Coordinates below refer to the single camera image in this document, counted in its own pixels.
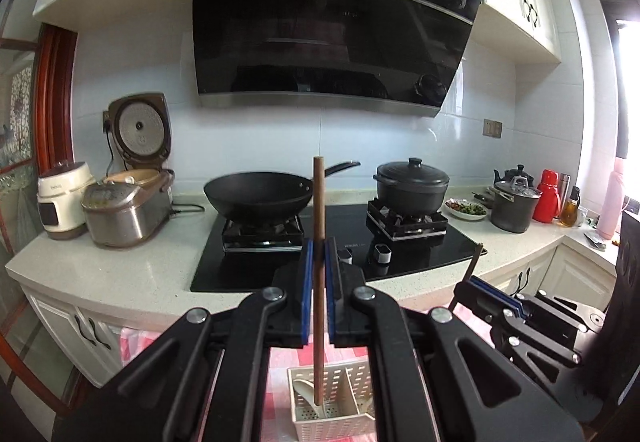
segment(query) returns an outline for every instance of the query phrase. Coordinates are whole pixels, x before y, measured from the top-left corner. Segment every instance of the black range hood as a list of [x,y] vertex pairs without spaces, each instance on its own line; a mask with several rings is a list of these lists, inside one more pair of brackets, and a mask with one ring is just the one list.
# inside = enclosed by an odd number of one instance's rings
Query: black range hood
[[481,0],[193,0],[206,106],[440,110]]

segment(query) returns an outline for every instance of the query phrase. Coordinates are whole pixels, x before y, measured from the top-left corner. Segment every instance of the silver bolt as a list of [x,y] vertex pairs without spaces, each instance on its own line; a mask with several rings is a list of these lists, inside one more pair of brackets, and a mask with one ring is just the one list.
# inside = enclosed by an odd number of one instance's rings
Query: silver bolt
[[453,319],[453,314],[450,313],[449,309],[444,308],[444,307],[436,307],[433,310],[431,310],[431,318],[436,322],[436,323],[448,323],[449,321],[451,321]]
[[353,289],[353,295],[356,297],[356,299],[359,299],[361,301],[369,301],[376,297],[376,291],[374,291],[371,287],[362,285]]
[[262,297],[267,301],[277,301],[284,297],[284,291],[278,287],[265,287],[262,289]]
[[202,323],[207,318],[207,311],[204,308],[192,308],[187,312],[187,321],[197,325]]

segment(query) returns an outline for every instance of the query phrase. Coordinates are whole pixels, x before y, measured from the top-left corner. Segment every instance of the plate of food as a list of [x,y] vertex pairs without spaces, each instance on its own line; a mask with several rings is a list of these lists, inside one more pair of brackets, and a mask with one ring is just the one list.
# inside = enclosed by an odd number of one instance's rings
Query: plate of food
[[444,203],[444,206],[449,213],[462,220],[477,221],[487,216],[487,210],[484,206],[466,198],[450,198]]

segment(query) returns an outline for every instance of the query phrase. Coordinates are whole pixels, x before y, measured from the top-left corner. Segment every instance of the pink bottle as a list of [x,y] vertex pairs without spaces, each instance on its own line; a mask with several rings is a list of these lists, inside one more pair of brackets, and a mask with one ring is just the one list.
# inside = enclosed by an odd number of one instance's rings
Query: pink bottle
[[602,205],[602,213],[598,220],[596,231],[605,240],[613,238],[620,219],[620,213],[625,202],[625,159],[616,157],[613,165],[613,171],[609,175],[609,185],[607,186],[607,194],[604,197]]

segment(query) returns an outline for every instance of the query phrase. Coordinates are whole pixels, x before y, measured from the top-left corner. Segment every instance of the red and white checkered tablecloth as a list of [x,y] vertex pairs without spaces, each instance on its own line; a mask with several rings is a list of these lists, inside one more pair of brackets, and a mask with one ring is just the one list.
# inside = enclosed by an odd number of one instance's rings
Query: red and white checkered tablecloth
[[[490,326],[487,323],[474,316],[469,309],[462,305],[457,305],[454,313],[493,346],[489,337]],[[120,336],[120,353],[123,364],[127,364],[136,357],[159,335],[158,332],[123,328]],[[271,350],[267,389],[262,411],[262,442],[295,442],[298,440],[296,430],[291,421],[287,369],[294,366],[312,365],[313,353],[313,342],[310,342],[300,350],[287,348],[274,348]],[[329,343],[328,335],[325,334],[324,362],[353,361],[363,358],[367,358],[366,348],[335,348]],[[346,438],[342,439],[341,442],[376,442],[376,434],[371,433]]]

